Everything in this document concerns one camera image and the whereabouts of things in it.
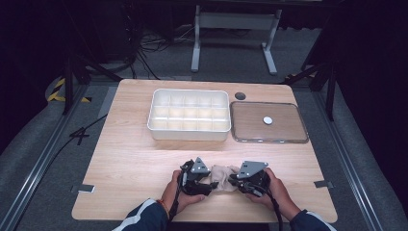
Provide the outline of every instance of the person's arm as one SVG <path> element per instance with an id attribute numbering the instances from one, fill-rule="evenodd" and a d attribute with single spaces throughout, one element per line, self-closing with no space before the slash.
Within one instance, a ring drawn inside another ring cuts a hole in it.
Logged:
<path id="1" fill-rule="evenodd" d="M 126 219 L 114 231 L 164 231 L 169 220 L 169 210 L 174 202 L 177 191 L 177 178 L 181 171 L 175 170 L 168 182 L 161 200 L 147 199 L 140 206 L 128 214 Z M 188 205 L 197 203 L 205 198 L 205 195 L 186 195 L 180 192 L 177 214 L 182 212 Z"/>
<path id="2" fill-rule="evenodd" d="M 292 201 L 288 194 L 288 190 L 282 181 L 275 176 L 269 167 L 267 167 L 265 171 L 270 178 L 269 189 L 272 192 L 276 202 L 279 204 L 279 211 L 281 212 L 282 216 L 290 222 L 293 230 L 335 230 L 331 225 L 325 223 L 318 215 L 307 212 L 306 210 L 301 211 Z M 273 211 L 272 201 L 266 194 L 264 194 L 262 197 L 258 197 L 248 193 L 246 197 L 248 197 L 252 202 L 264 204 L 271 211 Z"/>

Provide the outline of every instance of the sleeve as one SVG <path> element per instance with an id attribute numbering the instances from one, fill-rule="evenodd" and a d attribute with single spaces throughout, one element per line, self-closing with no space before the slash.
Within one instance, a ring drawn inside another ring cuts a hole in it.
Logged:
<path id="1" fill-rule="evenodd" d="M 130 212 L 114 231 L 164 231 L 167 222 L 163 206 L 153 199 L 147 199 Z"/>
<path id="2" fill-rule="evenodd" d="M 336 229 L 330 224 L 324 222 L 322 218 L 313 213 L 303 210 L 298 213 L 290 222 L 294 231 L 335 231 Z"/>

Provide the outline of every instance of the white plastic bin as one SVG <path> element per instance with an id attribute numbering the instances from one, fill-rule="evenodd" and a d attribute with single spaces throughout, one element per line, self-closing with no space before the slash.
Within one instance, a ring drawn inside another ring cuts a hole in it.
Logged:
<path id="1" fill-rule="evenodd" d="M 225 141 L 231 130 L 222 90 L 155 90 L 147 127 L 155 140 Z"/>

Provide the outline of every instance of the clear plastic lid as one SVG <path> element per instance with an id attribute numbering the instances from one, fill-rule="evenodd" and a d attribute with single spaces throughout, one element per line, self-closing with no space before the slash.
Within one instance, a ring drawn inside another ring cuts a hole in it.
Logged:
<path id="1" fill-rule="evenodd" d="M 297 142 L 309 140 L 298 108 L 290 103 L 231 103 L 232 135 L 236 141 Z"/>

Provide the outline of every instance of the wooden table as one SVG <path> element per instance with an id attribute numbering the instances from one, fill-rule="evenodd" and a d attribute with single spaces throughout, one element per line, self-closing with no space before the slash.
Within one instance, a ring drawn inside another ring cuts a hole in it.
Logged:
<path id="1" fill-rule="evenodd" d="M 244 92 L 246 101 L 293 103 L 288 86 L 212 82 L 123 80 L 117 89 L 84 184 L 92 193 L 80 192 L 72 215 L 77 219 L 124 219 L 147 198 L 160 198 L 172 171 L 196 157 L 207 167 L 237 166 L 242 161 L 267 162 L 301 208 L 334 222 L 337 214 L 323 180 L 310 141 L 292 143 L 242 143 L 226 141 L 155 141 L 147 129 L 156 89 L 225 90 L 230 102 Z M 186 208 L 175 221 L 276 222 L 273 212 L 250 202 L 238 192 L 212 192 L 204 201 Z"/>

